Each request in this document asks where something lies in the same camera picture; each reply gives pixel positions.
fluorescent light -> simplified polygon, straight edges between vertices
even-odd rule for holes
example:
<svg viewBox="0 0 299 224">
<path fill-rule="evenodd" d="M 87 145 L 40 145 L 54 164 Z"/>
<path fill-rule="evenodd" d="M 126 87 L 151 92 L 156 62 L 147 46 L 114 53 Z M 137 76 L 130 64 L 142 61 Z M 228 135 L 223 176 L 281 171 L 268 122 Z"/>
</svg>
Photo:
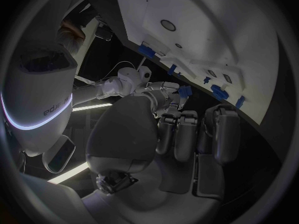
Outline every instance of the fluorescent light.
<svg viewBox="0 0 299 224">
<path fill-rule="evenodd" d="M 4 113 L 5 113 L 8 121 L 9 121 L 9 123 L 11 123 L 11 125 L 13 125 L 14 127 L 18 128 L 18 129 L 22 129 L 22 130 L 31 130 L 31 129 L 39 128 L 39 127 L 43 126 L 44 124 L 50 122 L 55 117 L 59 116 L 72 103 L 72 100 L 73 100 L 73 94 L 71 94 L 71 98 L 69 99 L 69 101 L 65 105 L 65 107 L 63 107 L 59 112 L 57 112 L 55 115 L 53 115 L 49 119 L 45 120 L 44 122 L 38 123 L 38 124 L 33 125 L 33 126 L 22 126 L 22 125 L 17 124 L 16 122 L 14 122 L 11 119 L 11 117 L 9 116 L 9 114 L 8 114 L 6 108 L 5 108 L 4 100 L 3 100 L 3 97 L 2 97 L 2 93 L 1 93 L 1 101 L 2 101 L 3 110 L 4 110 Z"/>
<path fill-rule="evenodd" d="M 88 168 L 88 164 L 87 164 L 87 162 L 85 162 L 85 163 L 81 164 L 80 166 L 78 166 L 78 167 L 76 167 L 76 168 L 74 168 L 74 169 L 72 169 L 72 170 L 70 170 L 70 171 L 68 171 L 68 172 L 66 172 L 62 175 L 49 180 L 48 182 L 53 183 L 53 184 L 61 183 L 65 180 L 75 176 L 76 174 L 82 172 L 83 170 L 85 170 L 87 168 Z"/>
<path fill-rule="evenodd" d="M 105 106 L 111 106 L 111 105 L 112 104 L 101 104 L 101 105 L 96 105 L 96 106 L 85 106 L 85 107 L 80 107 L 80 108 L 73 108 L 73 111 L 83 111 L 83 110 L 99 108 L 99 107 L 105 107 Z"/>
</svg>

person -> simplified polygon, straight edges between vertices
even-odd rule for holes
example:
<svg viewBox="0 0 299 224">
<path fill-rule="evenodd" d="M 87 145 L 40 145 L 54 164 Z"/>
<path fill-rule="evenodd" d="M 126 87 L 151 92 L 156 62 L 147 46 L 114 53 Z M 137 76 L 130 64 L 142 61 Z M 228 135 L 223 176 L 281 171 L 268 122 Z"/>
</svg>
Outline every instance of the person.
<svg viewBox="0 0 299 224">
<path fill-rule="evenodd" d="M 85 40 L 85 34 L 82 28 L 98 14 L 97 11 L 89 6 L 83 10 L 88 1 L 84 0 L 74 8 L 61 22 L 57 32 L 57 43 L 64 46 L 74 57 Z"/>
</svg>

glowing light strip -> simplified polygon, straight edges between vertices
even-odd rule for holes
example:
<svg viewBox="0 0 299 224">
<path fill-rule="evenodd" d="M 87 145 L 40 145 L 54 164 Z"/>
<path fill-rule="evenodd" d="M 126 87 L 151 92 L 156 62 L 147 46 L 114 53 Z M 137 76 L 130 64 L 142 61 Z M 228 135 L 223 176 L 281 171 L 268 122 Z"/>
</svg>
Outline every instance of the glowing light strip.
<svg viewBox="0 0 299 224">
<path fill-rule="evenodd" d="M 14 127 L 18 128 L 18 129 L 22 129 L 22 130 L 31 130 L 31 129 L 35 129 L 35 128 L 38 128 L 38 127 L 41 127 L 43 126 L 44 124 L 50 122 L 51 120 L 53 120 L 54 118 L 56 118 L 57 116 L 59 116 L 71 103 L 72 103 L 72 100 L 73 100 L 73 94 L 71 94 L 71 98 L 69 99 L 68 103 L 65 105 L 65 107 L 63 107 L 59 112 L 57 112 L 55 115 L 53 115 L 52 117 L 50 117 L 49 119 L 45 120 L 44 122 L 42 123 L 39 123 L 39 124 L 36 124 L 36 125 L 33 125 L 33 126 L 21 126 L 19 124 L 17 124 L 16 122 L 14 122 L 10 116 L 8 115 L 8 112 L 5 108 L 5 105 L 4 105 L 4 100 L 3 100 L 3 97 L 2 97 L 2 93 L 1 93 L 1 101 L 2 101 L 2 106 L 3 106 L 3 109 L 4 109 L 4 113 L 9 121 L 9 123 L 11 123 Z"/>
<path fill-rule="evenodd" d="M 111 105 L 112 104 L 101 104 L 101 105 L 95 105 L 95 106 L 85 106 L 85 107 L 80 107 L 80 108 L 73 108 L 73 111 L 83 111 L 83 110 L 99 108 L 99 107 L 105 107 L 105 106 L 111 106 Z"/>
<path fill-rule="evenodd" d="M 75 176 L 76 174 L 82 172 L 83 170 L 85 170 L 87 168 L 88 168 L 88 165 L 87 165 L 87 162 L 85 162 L 85 163 L 79 165 L 78 167 L 76 167 L 76 168 L 74 168 L 74 169 L 72 169 L 72 170 L 70 170 L 70 171 L 68 171 L 68 172 L 66 172 L 66 173 L 64 173 L 62 175 L 49 180 L 48 182 L 49 183 L 53 183 L 53 184 L 61 183 L 61 182 L 65 181 L 65 180 L 67 180 L 67 179 Z"/>
</svg>

blue clip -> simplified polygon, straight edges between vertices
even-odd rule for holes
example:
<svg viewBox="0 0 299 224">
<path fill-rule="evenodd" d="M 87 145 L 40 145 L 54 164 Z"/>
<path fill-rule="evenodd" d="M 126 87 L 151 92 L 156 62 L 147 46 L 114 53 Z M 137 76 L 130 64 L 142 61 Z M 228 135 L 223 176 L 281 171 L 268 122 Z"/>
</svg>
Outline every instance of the blue clip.
<svg viewBox="0 0 299 224">
<path fill-rule="evenodd" d="M 181 86 L 178 89 L 178 93 L 181 98 L 187 98 L 188 96 L 191 96 L 192 95 L 191 86 Z"/>
<path fill-rule="evenodd" d="M 211 78 L 210 78 L 210 77 L 206 77 L 206 78 L 203 80 L 203 84 L 209 83 L 209 80 L 211 80 Z"/>
<path fill-rule="evenodd" d="M 139 46 L 138 51 L 149 58 L 153 58 L 155 55 L 155 52 L 151 48 L 144 45 Z"/>
<path fill-rule="evenodd" d="M 238 99 L 237 103 L 236 103 L 236 107 L 237 107 L 238 109 L 241 108 L 242 105 L 243 105 L 243 103 L 244 103 L 244 101 L 245 101 L 245 97 L 244 97 L 244 96 L 241 96 L 241 97 Z"/>
<path fill-rule="evenodd" d="M 221 90 L 221 88 L 217 85 L 212 85 L 211 90 L 213 91 L 213 95 L 216 97 L 217 100 L 227 100 L 229 97 L 228 93 L 226 91 Z"/>
<path fill-rule="evenodd" d="M 176 69 L 176 65 L 172 65 L 171 68 L 169 69 L 169 71 L 167 72 L 167 74 L 169 74 L 171 76 L 175 69 Z"/>
</svg>

circular hole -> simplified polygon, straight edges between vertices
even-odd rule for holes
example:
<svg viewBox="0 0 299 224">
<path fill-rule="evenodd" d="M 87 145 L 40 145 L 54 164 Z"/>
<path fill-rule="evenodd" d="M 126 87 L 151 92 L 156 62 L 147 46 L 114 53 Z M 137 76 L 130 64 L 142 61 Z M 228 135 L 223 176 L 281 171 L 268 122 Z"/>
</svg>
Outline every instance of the circular hole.
<svg viewBox="0 0 299 224">
<path fill-rule="evenodd" d="M 173 25 L 170 21 L 167 21 L 167 20 L 162 20 L 161 21 L 161 25 L 167 29 L 168 31 L 175 31 L 176 28 L 175 28 L 175 25 Z"/>
</svg>

